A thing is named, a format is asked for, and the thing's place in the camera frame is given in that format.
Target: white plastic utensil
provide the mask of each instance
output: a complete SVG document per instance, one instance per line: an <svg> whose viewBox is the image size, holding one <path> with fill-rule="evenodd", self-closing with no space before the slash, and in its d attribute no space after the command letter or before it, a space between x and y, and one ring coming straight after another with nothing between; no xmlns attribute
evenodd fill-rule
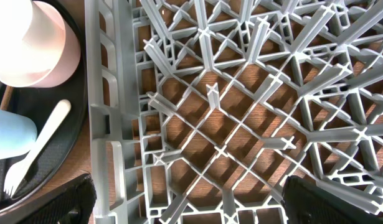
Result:
<svg viewBox="0 0 383 224"><path fill-rule="evenodd" d="M70 110L71 104L68 100L59 101L47 119L38 138L36 139L34 147L28 152L27 156L23 160L13 164L10 167L6 174L6 179L4 180L4 192L7 193L10 197L14 196L19 184L27 174L31 164L46 145L50 137L54 134L55 130L57 130L57 128L60 126L61 122L64 120Z"/></svg>

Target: wooden handle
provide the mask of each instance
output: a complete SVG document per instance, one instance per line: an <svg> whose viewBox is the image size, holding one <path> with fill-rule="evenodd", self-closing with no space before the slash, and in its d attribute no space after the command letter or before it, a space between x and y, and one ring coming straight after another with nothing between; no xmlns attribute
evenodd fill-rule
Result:
<svg viewBox="0 0 383 224"><path fill-rule="evenodd" d="M6 90L4 91L2 102L0 103L0 110L7 110L7 107L9 107L13 90L14 90L14 87L6 86Z"/></svg>

